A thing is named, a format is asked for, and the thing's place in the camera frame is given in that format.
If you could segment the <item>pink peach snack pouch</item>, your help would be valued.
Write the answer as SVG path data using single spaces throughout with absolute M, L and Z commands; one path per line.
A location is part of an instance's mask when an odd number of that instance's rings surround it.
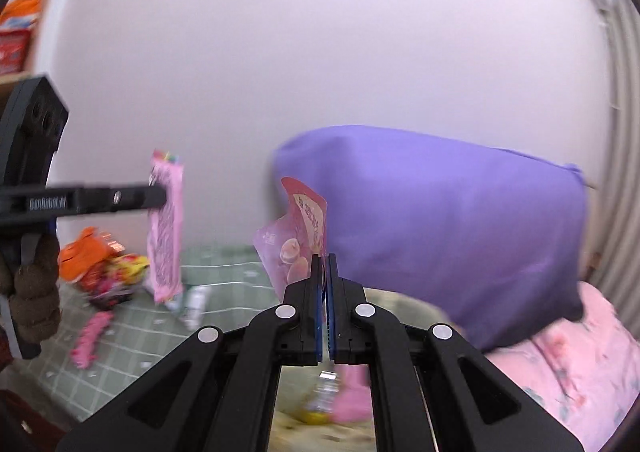
M 254 247 L 277 297 L 285 288 L 308 279 L 313 255 L 326 254 L 328 203 L 309 186 L 291 177 L 281 179 L 288 209 L 285 215 L 259 229 Z

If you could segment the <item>red snack boxes on shelf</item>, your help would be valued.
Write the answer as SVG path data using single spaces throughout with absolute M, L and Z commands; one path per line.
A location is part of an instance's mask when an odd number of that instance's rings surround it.
M 1 74 L 23 70 L 41 0 L 9 0 L 1 12 Z

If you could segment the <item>orange plastic wrapper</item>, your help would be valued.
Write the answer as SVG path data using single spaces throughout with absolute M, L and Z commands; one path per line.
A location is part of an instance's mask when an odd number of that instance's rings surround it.
M 95 264 L 117 256 L 122 245 L 107 232 L 85 227 L 78 238 L 64 246 L 58 254 L 60 278 L 73 282 L 86 274 Z

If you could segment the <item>pink caterpillar toy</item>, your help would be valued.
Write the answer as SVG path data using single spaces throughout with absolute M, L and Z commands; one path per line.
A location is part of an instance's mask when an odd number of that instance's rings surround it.
M 94 350 L 101 335 L 111 325 L 113 313 L 111 311 L 97 312 L 81 330 L 76 339 L 75 347 L 70 351 L 70 358 L 76 368 L 86 370 L 96 358 Z

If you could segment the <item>small clear plastic bottle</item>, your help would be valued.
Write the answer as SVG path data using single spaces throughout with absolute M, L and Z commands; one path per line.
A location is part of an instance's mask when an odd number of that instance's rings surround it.
M 196 331 L 201 326 L 209 294 L 206 285 L 190 287 L 184 294 L 181 321 L 190 331 Z

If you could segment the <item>green grid bed sheet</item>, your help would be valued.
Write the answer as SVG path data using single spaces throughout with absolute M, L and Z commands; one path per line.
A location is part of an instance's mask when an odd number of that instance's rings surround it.
M 260 311 L 277 303 L 270 279 L 252 246 L 204 246 L 183 250 L 181 277 L 186 294 L 206 285 L 210 294 L 201 325 L 223 331 L 243 327 Z M 191 336 L 181 321 L 182 303 L 157 305 L 139 288 L 114 310 L 111 325 L 96 344 L 96 360 L 86 370 L 70 358 L 76 339 L 96 308 L 88 296 L 70 284 L 58 285 L 62 321 L 56 335 L 34 360 L 19 360 L 13 369 L 38 394 L 75 420 L 85 420 L 129 387 L 184 339 Z

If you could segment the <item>pink patterned snack packet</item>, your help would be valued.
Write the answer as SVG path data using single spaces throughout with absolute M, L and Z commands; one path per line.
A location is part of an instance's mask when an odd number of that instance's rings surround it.
M 150 183 L 163 187 L 166 201 L 149 214 L 148 284 L 156 303 L 182 293 L 180 272 L 183 221 L 183 165 L 174 154 L 155 151 Z

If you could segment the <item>pink floral blanket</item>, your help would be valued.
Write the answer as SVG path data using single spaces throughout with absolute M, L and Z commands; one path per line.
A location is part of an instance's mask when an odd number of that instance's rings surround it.
M 579 322 L 556 321 L 532 338 L 487 354 L 503 374 L 599 451 L 639 394 L 639 342 L 596 287 L 582 282 Z

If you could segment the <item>yellow red snack bag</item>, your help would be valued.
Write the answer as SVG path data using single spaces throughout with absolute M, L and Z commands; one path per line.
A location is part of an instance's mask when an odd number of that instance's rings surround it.
M 93 307 L 111 311 L 134 297 L 149 265 L 147 257 L 134 253 L 111 257 L 93 265 L 78 279 L 77 286 Z

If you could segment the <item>striped beige curtain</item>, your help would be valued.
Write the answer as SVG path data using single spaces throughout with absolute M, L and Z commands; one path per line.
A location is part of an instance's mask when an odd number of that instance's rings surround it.
M 608 105 L 602 183 L 589 190 L 587 281 L 639 334 L 639 12 L 632 0 L 600 9 L 608 47 Z

